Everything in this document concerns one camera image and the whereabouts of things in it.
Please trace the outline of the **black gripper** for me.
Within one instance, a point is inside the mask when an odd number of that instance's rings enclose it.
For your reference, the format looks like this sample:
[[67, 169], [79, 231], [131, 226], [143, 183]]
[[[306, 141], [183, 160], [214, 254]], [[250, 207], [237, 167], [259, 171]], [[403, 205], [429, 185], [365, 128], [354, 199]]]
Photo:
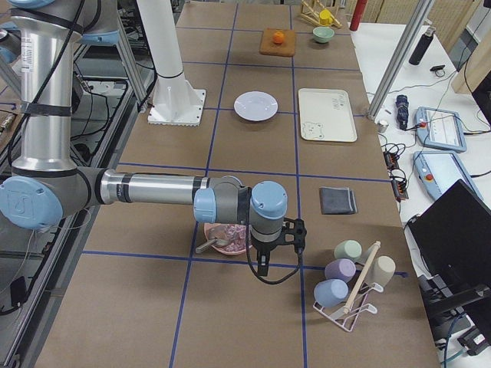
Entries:
[[292, 245], [296, 254], [305, 251], [307, 230], [302, 219], [283, 218], [282, 228], [271, 235], [263, 235], [252, 230], [252, 246], [257, 250], [258, 275], [266, 277], [269, 274], [270, 252], [278, 246]]

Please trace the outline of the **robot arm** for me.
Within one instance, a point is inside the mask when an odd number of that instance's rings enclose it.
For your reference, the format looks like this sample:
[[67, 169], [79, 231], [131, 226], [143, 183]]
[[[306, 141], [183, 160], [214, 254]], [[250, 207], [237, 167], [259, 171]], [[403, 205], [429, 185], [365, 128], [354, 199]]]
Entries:
[[21, 228], [43, 229], [93, 205], [162, 203], [191, 205], [201, 223], [245, 227], [245, 252], [252, 273], [267, 281], [271, 252], [292, 246], [305, 251], [301, 219], [287, 217], [288, 196], [273, 181], [253, 187], [236, 177], [209, 178], [161, 173], [117, 172], [130, 133], [118, 127], [107, 141], [109, 154], [92, 166], [71, 158], [73, 46], [114, 46], [130, 86], [141, 102], [142, 85], [115, 1], [13, 1], [11, 17], [21, 34], [21, 113], [11, 141], [11, 175], [1, 185], [1, 211]]

